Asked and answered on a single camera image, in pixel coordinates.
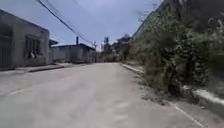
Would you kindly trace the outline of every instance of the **road marking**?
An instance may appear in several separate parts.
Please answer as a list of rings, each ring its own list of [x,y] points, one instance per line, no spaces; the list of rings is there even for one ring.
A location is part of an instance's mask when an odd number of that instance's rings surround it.
[[[196,120],[194,117],[192,117],[191,115],[189,115],[187,112],[185,112],[183,109],[181,109],[180,107],[178,107],[177,104],[172,104],[174,106],[174,108],[176,110],[178,110],[179,112],[181,112],[182,114],[184,114],[187,118],[191,119],[192,121],[194,121],[198,126],[200,126],[201,128],[208,128],[207,126],[203,125],[202,123],[200,123],[198,120]]]
[[[26,89],[18,89],[18,90],[15,90],[15,91],[12,91],[12,92],[8,93],[7,95],[8,95],[8,96],[16,95],[16,94],[21,93],[21,92],[23,92],[23,91],[25,91],[25,90],[26,90]]]

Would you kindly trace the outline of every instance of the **sky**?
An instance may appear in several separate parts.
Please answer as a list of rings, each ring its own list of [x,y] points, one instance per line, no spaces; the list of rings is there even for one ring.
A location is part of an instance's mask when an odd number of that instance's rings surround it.
[[[134,34],[141,24],[139,12],[150,12],[155,9],[155,4],[160,3],[160,0],[48,1],[78,34],[71,32],[36,0],[0,0],[0,9],[48,29],[50,38],[60,45],[75,44],[76,36],[81,35],[100,46],[105,36],[112,43],[125,34]]]

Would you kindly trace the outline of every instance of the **building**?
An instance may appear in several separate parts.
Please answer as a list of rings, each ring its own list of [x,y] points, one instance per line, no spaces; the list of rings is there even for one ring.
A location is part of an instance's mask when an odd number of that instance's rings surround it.
[[[49,31],[0,10],[0,69],[50,64]]]
[[[92,63],[96,61],[95,49],[85,44],[53,46],[54,62]]]

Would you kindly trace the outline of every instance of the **road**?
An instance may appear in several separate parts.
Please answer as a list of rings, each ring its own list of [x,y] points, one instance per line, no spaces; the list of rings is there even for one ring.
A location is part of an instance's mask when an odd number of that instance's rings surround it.
[[[4,77],[0,127],[224,127],[222,119],[192,105],[142,100],[139,87],[136,75],[116,63]]]

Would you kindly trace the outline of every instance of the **door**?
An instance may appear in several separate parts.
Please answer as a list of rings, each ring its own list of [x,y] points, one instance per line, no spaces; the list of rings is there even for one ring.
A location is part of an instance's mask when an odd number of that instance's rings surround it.
[[[11,67],[12,41],[8,36],[0,35],[0,70]]]

